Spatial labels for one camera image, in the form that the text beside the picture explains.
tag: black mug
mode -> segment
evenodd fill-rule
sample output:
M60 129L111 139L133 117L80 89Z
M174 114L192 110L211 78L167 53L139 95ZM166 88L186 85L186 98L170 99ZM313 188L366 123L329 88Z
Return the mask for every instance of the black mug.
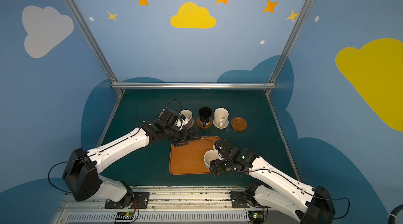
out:
M213 111L209 107L202 107L199 109L199 118L203 127L211 121L210 117L212 114Z

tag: orange tray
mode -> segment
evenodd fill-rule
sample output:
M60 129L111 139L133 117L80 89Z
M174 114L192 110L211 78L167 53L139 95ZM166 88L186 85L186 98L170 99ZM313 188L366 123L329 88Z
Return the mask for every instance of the orange tray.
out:
M213 143L220 138L203 136L200 140L190 141L188 145L171 146L171 157L169 160L169 172L173 175L185 174L206 174L211 173L204 166L204 154L213 150Z

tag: dark blue cloud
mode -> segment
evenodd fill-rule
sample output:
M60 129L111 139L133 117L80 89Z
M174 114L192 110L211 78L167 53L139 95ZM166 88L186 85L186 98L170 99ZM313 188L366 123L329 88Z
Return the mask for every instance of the dark blue cloud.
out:
M277 87L270 92L281 129L302 182L313 187L327 188L332 198L348 197L349 214L333 223L386 223L387 211L370 183L360 170L341 151L316 138L298 138L291 115L285 110L294 87L294 74L290 60L277 78ZM336 215L347 210L347 201L335 201Z
M280 55L268 58L256 65L252 71L231 70L223 73L217 83L267 83Z
M150 77L137 77L124 80L123 82L165 82L165 81Z
M104 80L96 85L85 103L81 120L81 147L84 150L97 144L118 98L118 92L110 83L110 80Z
M61 178L52 182L67 190ZM1 223L51 223L65 193L53 188L47 178L14 186L0 193Z

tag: vent grille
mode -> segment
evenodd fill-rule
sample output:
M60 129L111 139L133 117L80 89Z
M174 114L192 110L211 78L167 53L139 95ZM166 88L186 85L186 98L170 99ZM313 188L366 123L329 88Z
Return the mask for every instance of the vent grille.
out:
M185 221L249 221L248 213L245 211L222 212L140 212L137 221L141 222L185 222Z
M122 220L116 217L116 212L70 212L66 223L126 223L133 220ZM167 212L144 212L141 211L137 222L199 222L199 221L220 221L235 222L249 221L247 211L167 211Z
M70 212L67 223L113 223L115 212Z

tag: white cloud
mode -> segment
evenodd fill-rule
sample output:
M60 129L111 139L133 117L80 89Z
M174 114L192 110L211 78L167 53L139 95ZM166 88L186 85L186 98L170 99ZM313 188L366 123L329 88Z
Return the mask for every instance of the white cloud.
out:
M52 7L43 9L26 6L23 10L23 25L28 33L24 41L27 53L33 58L45 56L50 50L73 32L73 20Z

